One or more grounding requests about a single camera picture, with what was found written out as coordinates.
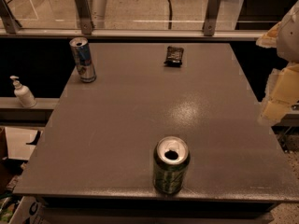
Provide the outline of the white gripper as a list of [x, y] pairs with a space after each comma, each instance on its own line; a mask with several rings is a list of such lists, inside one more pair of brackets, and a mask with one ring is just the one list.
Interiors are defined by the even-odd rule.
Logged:
[[256, 45], [265, 49], [277, 47], [278, 56], [291, 62], [282, 70], [273, 69], [266, 83], [258, 121], [273, 126], [299, 101], [299, 1], [281, 23], [257, 39]]

